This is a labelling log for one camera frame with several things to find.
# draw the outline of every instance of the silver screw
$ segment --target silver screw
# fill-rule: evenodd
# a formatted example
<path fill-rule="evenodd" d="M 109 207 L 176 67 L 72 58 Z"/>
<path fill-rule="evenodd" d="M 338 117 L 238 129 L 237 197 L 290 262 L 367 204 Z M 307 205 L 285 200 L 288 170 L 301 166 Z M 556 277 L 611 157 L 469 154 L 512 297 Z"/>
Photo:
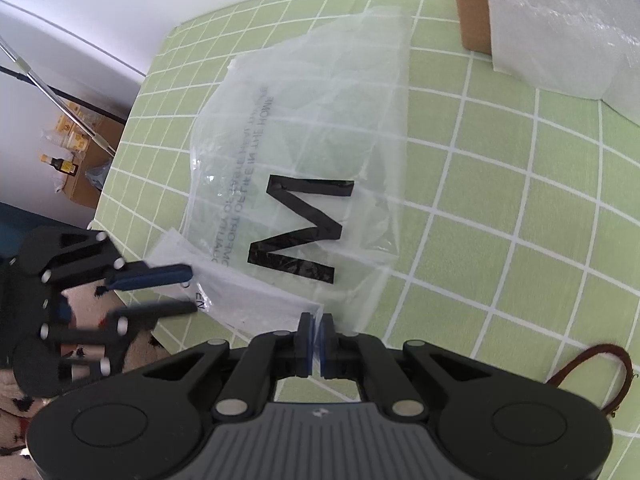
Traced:
<path fill-rule="evenodd" d="M 247 405 L 247 403 L 244 402 L 244 400 L 240 400 L 240 399 L 220 400 L 220 402 L 216 404 L 216 411 L 220 415 L 227 415 L 227 416 L 241 415 L 248 408 L 249 406 Z"/>
<path fill-rule="evenodd" d="M 129 320 L 126 317 L 118 318 L 118 327 L 117 327 L 118 335 L 119 336 L 125 335 L 128 329 L 129 329 Z"/>
<path fill-rule="evenodd" d="M 398 400 L 391 409 L 396 415 L 400 416 L 417 416 L 424 411 L 424 406 L 417 400 L 405 399 Z"/>
<path fill-rule="evenodd" d="M 100 373 L 105 377 L 111 375 L 111 361 L 109 361 L 108 357 L 100 359 Z"/>

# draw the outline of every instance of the green table surface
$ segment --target green table surface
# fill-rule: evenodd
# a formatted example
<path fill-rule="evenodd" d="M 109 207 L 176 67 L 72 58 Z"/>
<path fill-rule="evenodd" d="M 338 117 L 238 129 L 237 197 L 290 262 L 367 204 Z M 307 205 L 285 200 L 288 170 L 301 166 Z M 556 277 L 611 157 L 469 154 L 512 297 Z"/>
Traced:
<path fill-rule="evenodd" d="M 415 19 L 401 254 L 367 332 L 394 347 L 422 338 L 540 381 L 602 342 L 640 364 L 640 128 L 601 102 L 495 73 L 462 47 L 455 0 L 251 0 L 177 27 L 142 85 L 94 228 L 143 258 L 180 228 L 190 128 L 233 57 L 376 5 Z M 204 313 L 163 320 L 156 335 L 171 352 L 212 337 L 246 344 Z M 563 387 L 601 405 L 621 379 L 618 362 L 597 357 Z M 611 419 L 603 479 L 637 477 L 638 384 Z M 319 377 L 281 381 L 277 395 L 357 398 L 353 383 Z"/>

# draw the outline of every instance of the metal pole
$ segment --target metal pole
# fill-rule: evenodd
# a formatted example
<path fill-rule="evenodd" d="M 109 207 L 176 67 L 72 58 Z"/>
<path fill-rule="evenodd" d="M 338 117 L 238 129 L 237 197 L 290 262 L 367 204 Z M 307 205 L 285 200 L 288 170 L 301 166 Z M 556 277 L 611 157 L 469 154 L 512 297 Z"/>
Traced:
<path fill-rule="evenodd" d="M 53 93 L 53 90 L 47 85 L 40 77 L 31 69 L 28 63 L 18 56 L 14 50 L 6 44 L 4 39 L 0 37 L 0 49 L 4 51 L 11 60 L 20 67 L 20 69 L 25 73 L 25 75 L 33 81 L 33 84 L 36 85 L 43 93 L 46 95 L 53 104 L 55 104 L 63 114 L 65 114 L 69 119 L 71 119 L 84 133 L 86 133 L 93 141 L 100 146 L 105 152 L 109 154 L 111 158 L 116 156 L 116 151 L 109 145 L 107 140 L 101 136 L 99 133 L 94 131 L 91 126 L 85 123 L 80 117 L 78 117 L 73 111 L 65 104 L 65 102 L 60 99 L 57 95 Z"/>

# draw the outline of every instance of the brown cord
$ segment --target brown cord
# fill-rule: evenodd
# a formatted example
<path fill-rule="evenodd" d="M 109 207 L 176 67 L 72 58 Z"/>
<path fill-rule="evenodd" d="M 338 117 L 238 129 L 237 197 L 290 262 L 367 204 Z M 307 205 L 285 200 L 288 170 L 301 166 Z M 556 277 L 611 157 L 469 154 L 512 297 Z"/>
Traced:
<path fill-rule="evenodd" d="M 557 374 L 551 377 L 546 384 L 551 384 L 552 386 L 560 386 L 562 381 L 564 381 L 571 372 L 573 372 L 579 365 L 583 362 L 588 361 L 592 357 L 595 357 L 599 354 L 612 354 L 615 355 L 618 359 L 622 361 L 623 366 L 625 367 L 625 382 L 620 388 L 620 391 L 616 395 L 616 398 L 613 399 L 609 404 L 607 404 L 603 409 L 602 413 L 605 415 L 611 415 L 615 412 L 623 400 L 625 400 L 626 394 L 629 393 L 629 389 L 631 388 L 631 381 L 634 378 L 634 369 L 631 363 L 631 357 L 628 352 L 618 345 L 612 344 L 601 344 L 593 346 L 589 349 L 586 349 L 577 358 L 571 361 L 567 366 L 562 368 Z"/>

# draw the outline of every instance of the brown cardboard box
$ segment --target brown cardboard box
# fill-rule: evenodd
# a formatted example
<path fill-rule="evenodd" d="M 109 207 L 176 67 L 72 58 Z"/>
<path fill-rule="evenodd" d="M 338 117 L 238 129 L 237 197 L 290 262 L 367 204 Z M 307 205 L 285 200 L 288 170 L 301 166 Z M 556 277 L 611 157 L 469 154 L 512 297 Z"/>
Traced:
<path fill-rule="evenodd" d="M 107 117 L 103 117 L 95 130 L 116 150 L 120 143 L 124 126 Z M 90 207 L 91 209 L 98 207 L 100 191 L 89 183 L 84 176 L 84 172 L 89 168 L 96 168 L 97 166 L 106 164 L 110 158 L 111 157 L 95 142 L 91 142 L 85 153 L 74 155 L 74 163 L 78 165 L 78 173 L 76 176 L 68 176 L 65 187 L 63 187 L 63 191 L 69 200 Z"/>
<path fill-rule="evenodd" d="M 491 55 L 489 0 L 456 0 L 462 45 Z"/>

